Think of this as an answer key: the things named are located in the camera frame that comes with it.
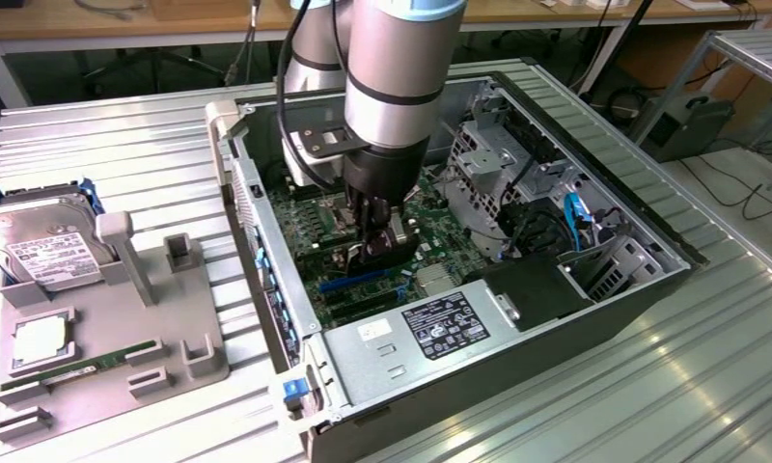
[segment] power supply label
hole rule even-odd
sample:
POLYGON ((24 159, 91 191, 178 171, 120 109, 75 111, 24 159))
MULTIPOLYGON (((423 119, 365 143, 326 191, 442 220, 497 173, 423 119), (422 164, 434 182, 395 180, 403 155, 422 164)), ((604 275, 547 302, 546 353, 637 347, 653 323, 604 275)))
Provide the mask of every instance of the power supply label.
POLYGON ((437 360, 489 337, 461 292, 402 312, 426 359, 437 360))
POLYGON ((58 234, 7 246, 22 268, 40 285, 96 273, 96 261, 78 233, 58 234))

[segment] metal shelf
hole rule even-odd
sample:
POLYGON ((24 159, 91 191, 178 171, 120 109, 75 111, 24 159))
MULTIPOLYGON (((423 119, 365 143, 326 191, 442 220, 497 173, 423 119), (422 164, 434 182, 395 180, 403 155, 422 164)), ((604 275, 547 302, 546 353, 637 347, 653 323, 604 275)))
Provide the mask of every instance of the metal shelf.
POLYGON ((728 59, 772 83, 772 30, 716 32, 708 43, 728 59))
POLYGON ((669 100, 678 94, 692 71, 697 69, 710 50, 721 53, 733 64, 742 66, 772 83, 772 29, 708 32, 689 55, 674 81, 660 97, 660 101, 650 111, 641 114, 633 125, 629 138, 637 144, 644 141, 669 100))

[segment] desk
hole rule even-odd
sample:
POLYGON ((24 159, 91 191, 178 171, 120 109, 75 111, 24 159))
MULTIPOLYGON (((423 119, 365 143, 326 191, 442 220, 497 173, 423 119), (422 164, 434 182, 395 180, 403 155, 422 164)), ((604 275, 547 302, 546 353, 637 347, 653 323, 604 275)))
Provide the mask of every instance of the desk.
MULTIPOLYGON (((756 25, 761 26, 772 15, 770 0, 753 1, 758 16, 756 25)), ((674 0, 654 2, 656 6, 649 9, 642 23, 713 22, 737 17, 733 10, 704 14, 692 12, 674 0)), ((583 89, 600 73, 633 10, 634 6, 629 6, 606 13, 602 25, 614 29, 583 82, 583 89)), ((233 43, 242 40, 245 17, 158 21, 147 10, 131 16, 131 21, 120 21, 94 14, 78 8, 71 0, 27 0, 24 8, 0 10, 0 98, 6 107, 28 104, 3 60, 10 53, 233 43)), ((477 32, 593 27, 600 16, 598 10, 567 7, 559 3, 547 9, 533 0, 470 0, 459 29, 477 32)), ((291 17, 285 0, 266 0, 259 11, 255 40, 281 40, 291 17)))
MULTIPOLYGON (((642 16, 641 26, 660 25, 660 24, 690 24, 690 23, 709 23, 709 22, 730 22, 730 21, 749 21, 750 29, 761 29, 768 24, 772 19, 772 0, 757 0, 753 1, 753 6, 756 14, 749 12, 748 14, 738 14, 738 12, 729 8, 726 10, 710 11, 710 12, 696 12, 688 7, 681 5, 676 0, 654 0, 652 2, 645 15, 642 16)), ((622 37, 622 33, 626 29, 626 23, 629 18, 633 16, 640 0, 632 0, 632 3, 624 10, 621 17, 621 24, 616 25, 606 37, 604 42, 604 47, 601 48, 601 57, 596 60, 589 70, 589 74, 579 86, 579 92, 583 93, 592 87, 592 83, 597 79, 601 67, 606 61, 606 57, 622 37)))

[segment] hard drive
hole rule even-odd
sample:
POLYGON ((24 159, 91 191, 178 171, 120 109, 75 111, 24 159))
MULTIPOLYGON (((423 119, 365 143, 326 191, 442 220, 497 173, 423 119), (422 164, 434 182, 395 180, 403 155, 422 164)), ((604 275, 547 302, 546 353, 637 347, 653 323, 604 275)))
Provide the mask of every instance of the hard drive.
POLYGON ((115 259, 94 233, 102 213, 83 180, 0 193, 0 268, 7 284, 35 281, 46 291, 94 283, 115 259))

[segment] corrugated metal table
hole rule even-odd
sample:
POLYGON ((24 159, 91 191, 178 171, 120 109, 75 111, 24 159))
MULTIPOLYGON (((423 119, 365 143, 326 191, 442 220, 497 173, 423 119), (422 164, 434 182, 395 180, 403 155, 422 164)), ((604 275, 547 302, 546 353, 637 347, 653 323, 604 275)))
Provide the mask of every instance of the corrugated metal table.
MULTIPOLYGON (((633 125, 629 138, 638 144, 654 127, 666 104, 678 95, 686 79, 701 65, 706 53, 712 50, 717 51, 732 64, 741 65, 772 84, 772 29, 708 32, 694 47, 660 100, 652 106, 652 110, 641 115, 640 120, 633 125)), ((728 66, 722 66, 722 70, 713 77, 714 80, 710 79, 704 87, 712 88, 726 70, 728 66)))
MULTIPOLYGON (((367 460, 772 460, 772 261, 726 235, 718 217, 538 67, 502 61, 457 66, 451 75, 486 70, 509 75, 712 264, 612 341, 367 460)), ((206 102, 271 91, 262 85, 3 113, 0 187, 86 175, 106 207, 131 211, 136 247, 178 230, 202 240, 233 372, 2 459, 305 459, 298 439, 275 426, 271 366, 202 126, 206 102)))

